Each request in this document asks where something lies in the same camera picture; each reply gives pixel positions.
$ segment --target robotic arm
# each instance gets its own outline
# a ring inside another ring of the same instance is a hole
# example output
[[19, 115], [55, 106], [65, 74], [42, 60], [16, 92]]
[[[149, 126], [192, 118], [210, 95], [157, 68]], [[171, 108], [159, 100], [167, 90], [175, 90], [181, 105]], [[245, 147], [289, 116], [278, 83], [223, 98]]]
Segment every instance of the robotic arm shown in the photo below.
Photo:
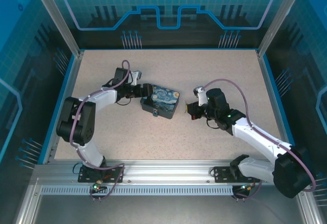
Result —
[[[129, 75], [124, 83], [113, 88], [123, 78]], [[137, 84], [141, 78], [141, 72], [135, 71], [128, 74], [125, 68], [117, 68], [113, 79], [102, 86], [102, 92], [91, 96], [90, 99], [83, 105], [83, 108], [78, 115], [78, 123], [75, 127], [73, 135], [73, 144], [77, 146], [79, 153], [89, 164], [96, 167], [106, 167], [104, 156], [98, 151], [94, 142], [95, 117], [96, 113], [108, 105], [115, 104], [123, 97], [125, 98], [140, 98], [151, 96], [153, 93], [152, 85]], [[73, 121], [77, 109], [85, 97], [65, 99], [61, 114], [57, 125], [57, 135], [61, 136], [66, 142], [69, 142], [69, 136], [72, 131]]]
[[192, 120], [201, 117], [206, 118], [207, 122], [214, 120], [218, 125], [217, 128], [249, 143], [268, 159], [268, 161], [261, 161], [248, 155], [237, 157], [230, 164], [230, 172], [236, 180], [241, 176], [246, 176], [274, 183], [277, 189], [289, 198], [293, 198], [310, 184], [311, 179], [304, 168], [281, 147], [286, 147], [298, 156], [313, 172], [309, 154], [305, 148], [292, 146], [273, 137], [253, 123], [249, 124], [245, 114], [229, 108], [220, 88], [205, 91], [201, 86], [195, 88], [193, 92], [198, 102], [187, 105], [187, 111]]

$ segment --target black mounting plate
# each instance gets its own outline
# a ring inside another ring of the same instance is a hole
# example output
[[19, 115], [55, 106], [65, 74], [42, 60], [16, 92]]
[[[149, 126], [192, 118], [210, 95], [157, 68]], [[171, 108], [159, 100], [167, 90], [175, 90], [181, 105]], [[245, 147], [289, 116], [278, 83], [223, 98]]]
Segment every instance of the black mounting plate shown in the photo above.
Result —
[[260, 180], [253, 177], [239, 177], [237, 180], [230, 172], [229, 167], [214, 167], [210, 175], [215, 178], [215, 183], [252, 183], [254, 180], [258, 183]]
[[[121, 169], [122, 166], [110, 170], [98, 170], [83, 165], [80, 168], [77, 181], [80, 183], [95, 183], [98, 180], [102, 180], [103, 183], [115, 183]], [[118, 180], [118, 183], [123, 182], [123, 175], [124, 173]]]

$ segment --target blue enclosure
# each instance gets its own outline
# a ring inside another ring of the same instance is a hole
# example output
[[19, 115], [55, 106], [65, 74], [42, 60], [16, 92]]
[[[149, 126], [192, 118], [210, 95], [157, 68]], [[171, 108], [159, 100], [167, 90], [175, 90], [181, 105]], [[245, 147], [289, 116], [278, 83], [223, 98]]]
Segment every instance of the blue enclosure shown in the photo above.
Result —
[[[50, 1], [0, 2], [1, 223], [15, 223], [34, 165], [47, 162], [83, 49], [258, 50], [288, 141], [327, 175], [327, 0]], [[326, 194], [314, 198], [325, 218]]]

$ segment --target speckled work surface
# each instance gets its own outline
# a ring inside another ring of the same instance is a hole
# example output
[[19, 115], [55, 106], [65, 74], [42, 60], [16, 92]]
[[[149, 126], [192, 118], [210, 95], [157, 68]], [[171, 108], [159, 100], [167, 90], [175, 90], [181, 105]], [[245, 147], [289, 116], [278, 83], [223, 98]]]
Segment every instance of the speckled work surface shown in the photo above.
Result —
[[[73, 96], [98, 90], [128, 59], [131, 70], [140, 70], [139, 83], [154, 83], [180, 93], [173, 119], [143, 111], [139, 99], [127, 106], [110, 105], [96, 116], [95, 137], [107, 159], [122, 160], [215, 160], [248, 154], [264, 158], [247, 143], [227, 132], [207, 127], [205, 119], [191, 120], [185, 102], [197, 99], [193, 88], [216, 78], [236, 82], [248, 99], [251, 120], [279, 137], [279, 132], [259, 62], [254, 50], [89, 50], [85, 51]], [[231, 108], [245, 112], [238, 90], [219, 82]], [[59, 141], [55, 159], [77, 159], [69, 143]]]

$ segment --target wire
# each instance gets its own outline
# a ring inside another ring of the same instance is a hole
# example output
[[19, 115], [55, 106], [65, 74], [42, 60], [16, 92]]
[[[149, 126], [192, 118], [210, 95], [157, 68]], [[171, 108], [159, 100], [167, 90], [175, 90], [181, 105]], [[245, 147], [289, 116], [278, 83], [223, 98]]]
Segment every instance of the wire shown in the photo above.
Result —
[[120, 103], [118, 103], [118, 102], [116, 102], [118, 105], [121, 105], [121, 106], [125, 106], [125, 105], [128, 105], [129, 103], [131, 103], [131, 101], [132, 101], [132, 98], [129, 98], [129, 101], [128, 101], [128, 103], [126, 103], [126, 104], [120, 104]]
[[267, 135], [265, 135], [264, 133], [262, 133], [260, 130], [258, 130], [250, 121], [250, 117], [249, 117], [249, 108], [248, 108], [248, 104], [245, 98], [245, 95], [243, 93], [243, 91], [241, 90], [241, 88], [234, 83], [233, 81], [230, 81], [228, 79], [225, 78], [219, 78], [219, 79], [215, 79], [213, 81], [211, 81], [210, 83], [208, 83], [207, 85], [205, 85], [202, 90], [204, 90], [206, 87], [208, 87], [209, 85], [213, 84], [214, 82], [218, 82], [218, 81], [225, 81], [225, 82], [229, 82], [231, 84], [233, 84], [241, 93], [243, 100], [244, 100], [244, 104], [245, 104], [245, 115], [246, 115], [246, 120], [248, 122], [248, 124], [251, 126], [251, 128], [257, 132], [258, 134], [260, 134], [262, 137], [264, 137], [265, 139], [267, 139], [268, 141], [272, 142], [273, 144], [275, 144], [276, 146], [280, 147], [281, 149], [285, 150], [286, 152], [288, 152], [292, 157], [295, 158], [295, 160], [302, 166], [302, 168], [305, 170], [305, 172], [308, 174], [311, 182], [312, 182], [312, 187], [310, 189], [303, 189], [303, 192], [313, 192], [316, 189], [316, 181], [312, 175], [312, 173], [310, 172], [310, 170], [307, 168], [307, 166], [302, 162], [302, 160], [295, 155], [290, 149], [288, 149], [286, 146], [274, 141], [273, 139], [271, 139], [270, 137], [268, 137]]
[[125, 169], [125, 164], [124, 164], [124, 163], [121, 163], [121, 164], [117, 164], [117, 165], [114, 165], [114, 166], [112, 166], [112, 167], [106, 167], [106, 168], [100, 168], [100, 167], [97, 167], [97, 166], [95, 166], [95, 165], [90, 164], [90, 163], [89, 163], [89, 162], [84, 158], [84, 156], [81, 154], [81, 152], [80, 152], [79, 149], [78, 149], [78, 146], [77, 146], [77, 145], [74, 145], [73, 136], [74, 136], [74, 132], [75, 132], [75, 129], [76, 129], [77, 120], [78, 120], [78, 117], [79, 117], [79, 115], [80, 115], [80, 113], [81, 113], [81, 110], [82, 110], [82, 108], [83, 108], [83, 105], [84, 105], [84, 104], [85, 104], [85, 103], [86, 103], [86, 102], [87, 102], [91, 97], [93, 97], [94, 95], [97, 95], [97, 94], [99, 94], [99, 93], [102, 93], [102, 92], [105, 92], [105, 91], [108, 91], [108, 90], [112, 90], [112, 89], [114, 89], [114, 88], [116, 88], [116, 87], [122, 85], [122, 84], [125, 82], [125, 80], [128, 78], [128, 76], [129, 76], [129, 74], [130, 74], [130, 63], [129, 63], [128, 60], [123, 60], [123, 62], [122, 62], [122, 68], [124, 68], [124, 63], [127, 63], [127, 66], [128, 66], [128, 68], [127, 68], [127, 75], [126, 75], [126, 76], [125, 76], [125, 77], [124, 77], [124, 78], [123, 78], [119, 83], [117, 83], [116, 85], [114, 85], [114, 86], [112, 86], [112, 87], [103, 87], [102, 89], [100, 89], [100, 90], [98, 90], [98, 91], [95, 91], [95, 92], [89, 94], [87, 97], [84, 98], [84, 100], [83, 100], [83, 101], [81, 102], [81, 104], [78, 106], [78, 109], [77, 109], [77, 111], [76, 111], [75, 118], [74, 118], [74, 121], [73, 121], [71, 134], [69, 135], [69, 143], [70, 143], [70, 145], [73, 146], [73, 147], [76, 149], [76, 152], [77, 152], [78, 156], [79, 156], [79, 157], [81, 158], [81, 160], [82, 160], [82, 161], [83, 161], [87, 166], [89, 166], [90, 168], [98, 169], [98, 170], [110, 170], [110, 169], [115, 169], [115, 168], [117, 168], [117, 167], [122, 166], [122, 169], [121, 169], [121, 171], [120, 171], [120, 173], [119, 173], [119, 175], [118, 175], [118, 177], [117, 177], [116, 182], [115, 182], [114, 185], [112, 186], [112, 189], [111, 189], [111, 190], [108, 192], [108, 194], [105, 195], [102, 199], [107, 198], [107, 197], [112, 193], [113, 189], [114, 189], [115, 186], [117, 185], [118, 180], [120, 179], [120, 177], [121, 177], [122, 174], [123, 174], [123, 171], [124, 171], [124, 169]]
[[[241, 194], [241, 193], [237, 193], [236, 195], [238, 195], [238, 196], [241, 196], [241, 197], [243, 197], [243, 199], [248, 199], [247, 197], [246, 197], [246, 195], [244, 195], [244, 194]], [[262, 201], [260, 201], [260, 200], [257, 200], [257, 199], [255, 199], [255, 198], [253, 198], [252, 199], [253, 201], [255, 201], [255, 202], [257, 202], [258, 204], [261, 204], [261, 205], [263, 205], [264, 207], [266, 207], [266, 209], [267, 210], [269, 210], [270, 211], [270, 213], [271, 214], [273, 214], [278, 220], [280, 220], [282, 223], [284, 223], [284, 224], [286, 224], [286, 222], [282, 219], [282, 218], [280, 218], [280, 216], [277, 214], [277, 213], [275, 213], [268, 205], [266, 205], [264, 202], [262, 202]]]
[[209, 171], [209, 175], [212, 176], [212, 177], [215, 177], [214, 175], [212, 175], [212, 171], [214, 170], [215, 168], [212, 168], [210, 171]]
[[75, 163], [75, 165], [73, 166], [73, 174], [79, 174], [79, 173], [74, 173], [74, 169], [75, 169], [76, 165], [78, 165], [78, 164], [83, 164], [83, 163]]
[[209, 128], [213, 128], [213, 129], [218, 129], [218, 128], [219, 128], [219, 127], [217, 127], [217, 128], [211, 127], [211, 126], [209, 125], [208, 121], [210, 121], [210, 119], [207, 118], [207, 119], [206, 119], [206, 124], [208, 125]]
[[110, 85], [110, 83], [114, 80], [114, 78], [111, 78], [105, 85]]
[[255, 190], [255, 192], [251, 196], [246, 196], [245, 199], [252, 199], [252, 198], [254, 198], [258, 194], [258, 192], [260, 191], [261, 186], [262, 186], [262, 181], [259, 182], [258, 187]]
[[129, 71], [129, 74], [131, 75], [131, 78], [132, 78], [132, 81], [130, 83], [133, 83], [134, 79], [133, 79], [133, 75], [132, 75], [132, 72]]
[[93, 201], [95, 199], [98, 199], [99, 201], [101, 201], [102, 199], [106, 199], [108, 196], [110, 196], [110, 194], [114, 191], [114, 189], [115, 189], [115, 187], [116, 187], [116, 185], [117, 185], [120, 177], [122, 176], [123, 171], [124, 171], [124, 167], [120, 170], [119, 175], [118, 175], [116, 181], [114, 182], [112, 188], [110, 189], [110, 191], [103, 198], [100, 198], [100, 197], [99, 198], [95, 198], [95, 197], [93, 197], [92, 192], [90, 191], [90, 197], [93, 199]]

